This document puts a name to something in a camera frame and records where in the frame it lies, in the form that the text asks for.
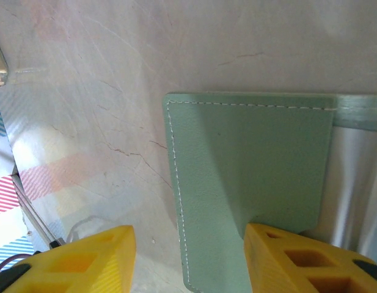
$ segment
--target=table surface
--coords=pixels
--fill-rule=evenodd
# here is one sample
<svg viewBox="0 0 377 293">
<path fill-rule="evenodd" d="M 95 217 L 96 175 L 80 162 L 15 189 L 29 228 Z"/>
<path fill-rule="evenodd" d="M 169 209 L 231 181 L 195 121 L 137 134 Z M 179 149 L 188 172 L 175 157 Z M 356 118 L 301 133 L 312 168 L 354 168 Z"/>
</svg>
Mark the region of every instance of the table surface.
<svg viewBox="0 0 377 293">
<path fill-rule="evenodd" d="M 27 196 L 65 240 L 134 225 L 133 292 L 187 292 L 167 92 L 377 93 L 377 0 L 0 0 L 0 45 Z"/>
</svg>

